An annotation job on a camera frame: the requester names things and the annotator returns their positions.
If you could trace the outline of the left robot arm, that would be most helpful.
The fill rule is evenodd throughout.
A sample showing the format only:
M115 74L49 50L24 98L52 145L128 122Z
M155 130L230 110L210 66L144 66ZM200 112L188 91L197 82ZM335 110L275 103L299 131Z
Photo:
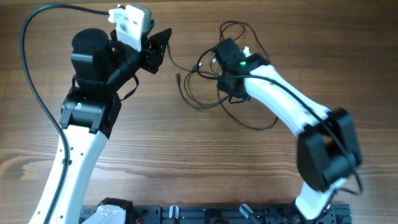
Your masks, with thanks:
M72 86L55 126L57 153L31 223L78 223L83 199L99 155L122 107L118 90L137 81L143 69L162 65L170 28L145 37L142 50L123 42L116 31L85 29L72 39Z

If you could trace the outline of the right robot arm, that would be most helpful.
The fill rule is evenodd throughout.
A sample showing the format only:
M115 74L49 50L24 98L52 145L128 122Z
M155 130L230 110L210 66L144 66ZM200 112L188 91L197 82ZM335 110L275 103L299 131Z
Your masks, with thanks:
M268 107L297 139L297 169L303 179L294 201L304 223L316 223L331 212L331 201L354 176L363 185L363 162L353 117L343 108L330 110L284 80L270 61L241 50L233 39L211 49L221 66L218 90L243 101L255 98Z

